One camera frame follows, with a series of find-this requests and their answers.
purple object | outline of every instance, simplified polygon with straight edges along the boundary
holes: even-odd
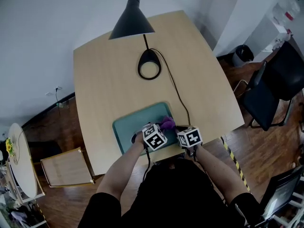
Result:
[[[175,122],[172,117],[165,116],[160,124],[161,130],[169,130],[175,128]]]

teal tray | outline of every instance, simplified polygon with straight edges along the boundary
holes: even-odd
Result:
[[[140,130],[148,122],[160,123],[164,116],[172,117],[172,114],[168,105],[164,102],[160,102],[115,120],[112,127],[122,154],[131,147],[131,138],[136,131]],[[168,141],[159,149],[177,143],[177,136],[174,130],[167,130],[164,134]]]

black lamp shade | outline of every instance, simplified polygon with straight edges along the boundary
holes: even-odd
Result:
[[[140,0],[128,0],[127,6],[115,25],[109,40],[154,33],[154,29],[139,9]]]

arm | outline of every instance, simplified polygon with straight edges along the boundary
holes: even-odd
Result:
[[[110,167],[97,188],[96,193],[105,192],[120,200],[121,194],[130,179],[134,165],[144,150],[142,136],[142,133],[137,135],[135,143],[130,149]]]
[[[202,146],[197,147],[196,158],[204,166],[228,204],[239,194],[248,192],[240,177]]]

office chair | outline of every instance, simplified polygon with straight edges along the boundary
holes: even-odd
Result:
[[[240,103],[253,117],[249,126],[261,127],[264,131],[272,126],[283,126],[290,115],[293,97],[304,88],[304,61],[285,42],[268,63],[264,61],[261,68],[253,73],[249,83],[241,80],[233,92],[241,83],[247,87]],[[280,99],[289,101],[288,109],[283,121],[272,123]]]

